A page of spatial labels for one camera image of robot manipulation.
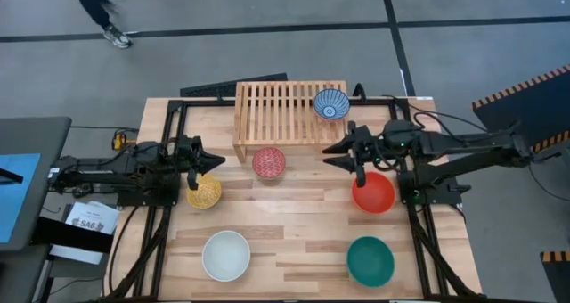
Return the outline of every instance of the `white bowl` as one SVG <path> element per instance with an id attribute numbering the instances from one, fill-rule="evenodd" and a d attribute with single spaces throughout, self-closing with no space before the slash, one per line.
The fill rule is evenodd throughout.
<path id="1" fill-rule="evenodd" d="M 249 259 L 248 241 L 234 231 L 214 234 L 202 251 L 202 265 L 206 273 L 219 282 L 233 281 L 244 274 Z"/>

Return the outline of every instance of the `sneaker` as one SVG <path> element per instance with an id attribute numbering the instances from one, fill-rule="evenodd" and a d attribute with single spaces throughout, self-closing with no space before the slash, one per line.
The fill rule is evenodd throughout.
<path id="1" fill-rule="evenodd" d="M 117 27 L 115 27 L 115 25 L 112 23 L 103 30 L 103 36 L 107 40 L 111 41 L 114 46 L 117 46 L 121 49 L 128 48 L 133 44 L 131 38 L 122 33 L 121 30 L 117 29 Z"/>

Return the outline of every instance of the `wooden tabletop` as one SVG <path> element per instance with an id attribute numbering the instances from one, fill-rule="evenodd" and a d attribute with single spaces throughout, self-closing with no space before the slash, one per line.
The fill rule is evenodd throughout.
<path id="1" fill-rule="evenodd" d="M 167 101 L 166 98 L 147 100 L 139 142 L 160 141 Z M 435 109 L 431 99 L 411 98 L 410 103 L 426 110 Z M 310 149 L 284 149 L 287 156 L 284 178 L 270 183 L 260 181 L 251 168 L 253 153 L 245 164 L 240 164 L 235 156 L 233 115 L 233 107 L 188 109 L 184 133 L 200 135 L 207 152 L 226 157 L 226 162 L 211 172 L 222 182 L 223 195 L 213 208 L 201 210 L 186 201 L 186 186 L 181 190 L 178 205 L 172 211 L 159 299 L 421 297 L 404 205 L 397 201 L 382 215 L 363 213 L 351 200 L 354 176 L 324 164 L 324 155 Z M 389 113 L 386 107 L 352 107 L 349 118 L 357 125 L 368 125 L 372 133 L 379 133 L 389 120 Z M 434 120 L 421 119 L 427 130 L 439 130 Z M 385 174 L 394 181 L 393 173 Z M 462 217 L 449 206 L 437 205 L 432 209 L 442 254 L 468 287 L 481 291 Z M 123 209 L 118 231 L 130 212 L 130 208 Z M 126 229 L 113 270 L 114 286 L 138 258 L 146 216 L 147 208 L 140 208 Z M 211 280 L 201 263 L 206 240 L 222 230 L 241 233 L 251 248 L 247 272 L 230 283 Z M 350 279 L 346 270 L 348 245 L 364 235 L 380 238 L 395 256 L 394 276 L 381 288 L 362 287 Z M 427 265 L 432 291 L 436 291 L 435 272 L 428 254 Z M 150 291 L 153 258 L 148 266 L 143 294 Z"/>

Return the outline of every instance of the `concrete floor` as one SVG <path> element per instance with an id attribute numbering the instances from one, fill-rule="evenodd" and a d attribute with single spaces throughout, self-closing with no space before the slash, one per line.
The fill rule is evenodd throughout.
<path id="1" fill-rule="evenodd" d="M 393 0 L 399 21 L 570 15 L 570 0 Z M 382 0 L 115 0 L 124 30 L 202 29 L 324 22 L 384 22 Z M 125 51 L 105 40 L 2 43 L 6 36 L 99 32 L 77 0 L 0 0 L 0 117 L 67 115 L 75 125 L 138 127 L 147 97 L 287 72 L 289 79 L 362 82 L 368 94 L 404 94 L 389 29 L 146 37 Z M 400 29 L 416 95 L 476 121 L 470 103 L 568 64 L 570 23 Z M 469 132 L 446 121 L 452 130 Z M 111 155 L 110 132 L 72 130 L 64 153 Z M 566 196 L 561 161 L 534 171 Z M 460 177 L 468 232 L 484 293 L 553 302 L 539 260 L 570 247 L 570 203 L 552 199 L 526 169 L 489 168 Z M 71 199 L 49 195 L 56 209 Z M 58 289 L 68 282 L 58 279 Z M 98 296 L 77 283 L 50 302 Z"/>

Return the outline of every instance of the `black floor stripe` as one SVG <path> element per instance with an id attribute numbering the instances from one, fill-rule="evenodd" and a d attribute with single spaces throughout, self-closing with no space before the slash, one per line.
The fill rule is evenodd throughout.
<path id="1" fill-rule="evenodd" d="M 392 0 L 384 0 L 384 6 L 386 7 L 386 13 L 388 16 L 388 24 L 390 26 L 390 33 L 392 34 L 392 41 L 394 42 L 395 55 L 398 60 L 398 65 L 403 74 L 403 83 L 405 85 L 406 94 L 409 96 L 415 96 L 416 90 L 411 82 L 410 67 L 408 66 L 408 60 L 406 59 L 406 53 L 403 49 L 402 38 L 400 37 L 400 30 L 398 29 L 398 24 L 395 19 L 394 6 L 392 5 Z"/>
<path id="2" fill-rule="evenodd" d="M 319 23 L 304 25 L 280 25 L 260 27 L 212 28 L 212 29 L 178 29 L 162 31 L 141 31 L 132 38 L 144 37 L 184 37 L 184 36 L 213 36 L 213 35 L 245 35 L 256 33 L 295 32 L 295 31 L 331 31 L 331 30 L 360 30 L 388 28 L 387 22 L 341 22 Z M 101 34 L 76 34 L 52 36 L 8 36 L 0 37 L 0 43 L 93 40 L 102 39 Z"/>
<path id="3" fill-rule="evenodd" d="M 479 20 L 403 21 L 403 22 L 396 22 L 395 25 L 398 28 L 407 29 L 407 28 L 431 28 L 431 27 L 540 24 L 540 23 L 556 23 L 556 22 L 570 22 L 570 16 L 479 19 Z M 359 29 L 383 29 L 383 28 L 392 29 L 393 27 L 394 26 L 390 25 L 390 22 L 341 22 L 341 23 L 323 23 L 323 24 L 306 24 L 306 25 L 142 31 L 130 36 L 133 38 L 213 36 L 213 35 L 241 35 L 241 34 L 296 32 L 296 31 L 359 30 Z M 400 35 L 398 32 L 395 36 L 396 43 L 401 42 L 401 40 L 398 40 L 399 37 Z M 3 37 L 0 36 L 0 43 L 20 43 L 20 42 L 24 43 L 24 42 L 95 40 L 95 39 L 102 39 L 102 35 L 99 33 L 90 33 L 90 34 L 75 34 L 75 35 L 3 36 Z"/>
<path id="4" fill-rule="evenodd" d="M 496 26 L 536 23 L 570 22 L 570 16 L 534 17 L 534 18 L 499 18 L 473 20 L 432 20 L 432 21 L 402 21 L 399 28 L 430 28 L 430 27 L 466 27 L 466 26 Z"/>

